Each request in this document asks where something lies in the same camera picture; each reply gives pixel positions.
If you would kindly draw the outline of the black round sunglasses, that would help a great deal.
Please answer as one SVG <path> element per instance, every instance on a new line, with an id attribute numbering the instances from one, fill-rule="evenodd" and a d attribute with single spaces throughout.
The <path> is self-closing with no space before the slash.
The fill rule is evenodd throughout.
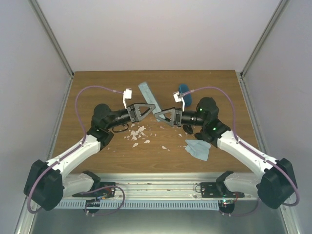
<path id="1" fill-rule="evenodd" d="M 189 135 L 194 134 L 194 130 L 193 130 L 192 125 L 183 125 L 183 130 L 185 131 L 185 133 L 187 133 Z"/>

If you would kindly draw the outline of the blue translucent glasses case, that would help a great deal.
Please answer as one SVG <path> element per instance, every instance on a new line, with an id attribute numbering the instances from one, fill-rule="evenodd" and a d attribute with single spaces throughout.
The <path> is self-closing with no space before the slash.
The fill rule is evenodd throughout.
<path id="1" fill-rule="evenodd" d="M 190 89 L 189 89 L 187 84 L 182 83 L 182 84 L 179 85 L 179 89 L 178 90 L 179 90 L 179 92 L 181 94 L 184 94 L 184 93 L 188 92 Z M 190 107 L 191 104 L 192 104 L 192 96 L 191 96 L 191 94 L 185 95 L 183 97 L 183 99 L 185 101 L 185 107 Z"/>

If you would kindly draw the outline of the grey-blue glasses case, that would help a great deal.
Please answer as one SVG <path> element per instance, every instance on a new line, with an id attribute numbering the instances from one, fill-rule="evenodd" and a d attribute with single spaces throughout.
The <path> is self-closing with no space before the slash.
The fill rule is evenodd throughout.
<path id="1" fill-rule="evenodd" d="M 147 82 L 143 82 L 143 83 L 139 84 L 138 87 L 139 87 L 139 90 L 141 91 L 145 101 L 148 104 L 154 104 L 155 105 L 155 109 L 152 110 L 152 113 L 153 113 L 154 117 L 156 118 L 156 120 L 158 122 L 160 122 L 160 121 L 165 122 L 169 126 L 173 126 L 172 121 L 171 121 L 171 117 L 165 116 L 166 114 L 172 114 L 173 108 L 161 110 L 160 105 L 159 105 L 158 101 L 156 100 L 156 97 L 153 94 L 152 89 L 150 88 L 150 86 L 148 85 Z"/>

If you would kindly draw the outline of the light blue cloth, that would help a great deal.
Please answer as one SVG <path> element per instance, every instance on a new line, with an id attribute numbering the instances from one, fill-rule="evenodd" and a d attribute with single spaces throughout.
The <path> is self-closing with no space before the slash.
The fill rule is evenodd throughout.
<path id="1" fill-rule="evenodd" d="M 185 150 L 194 158 L 207 161 L 211 145 L 203 140 L 185 140 L 187 146 Z"/>

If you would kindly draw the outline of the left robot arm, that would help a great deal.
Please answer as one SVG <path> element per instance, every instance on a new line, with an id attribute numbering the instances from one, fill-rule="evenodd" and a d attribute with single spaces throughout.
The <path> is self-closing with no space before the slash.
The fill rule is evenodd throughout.
<path id="1" fill-rule="evenodd" d="M 124 109 L 112 111 L 107 104 L 94 108 L 91 127 L 84 131 L 83 138 L 62 154 L 44 162 L 35 161 L 30 169 L 24 194 L 27 209 L 34 214 L 31 203 L 42 209 L 54 209 L 63 198 L 73 195 L 98 197 L 100 178 L 90 171 L 77 176 L 70 173 L 90 156 L 104 149 L 112 138 L 112 130 L 129 122 L 140 122 L 155 109 L 154 104 L 134 103 Z"/>

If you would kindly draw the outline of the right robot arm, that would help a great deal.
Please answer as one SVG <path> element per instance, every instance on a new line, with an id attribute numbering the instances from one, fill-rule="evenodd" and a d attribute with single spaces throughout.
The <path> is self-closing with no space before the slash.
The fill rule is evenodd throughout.
<path id="1" fill-rule="evenodd" d="M 239 175 L 226 172 L 217 180 L 216 193 L 228 197 L 232 192 L 240 192 L 258 197 L 265 205 L 277 209 L 287 205 L 286 200 L 296 195 L 298 204 L 298 186 L 293 166 L 283 158 L 278 160 L 269 156 L 239 138 L 226 124 L 218 119 L 219 108 L 211 97 L 202 98 L 194 111 L 181 108 L 165 109 L 154 116 L 170 126 L 199 126 L 195 137 L 219 148 L 248 167 L 251 175 Z"/>

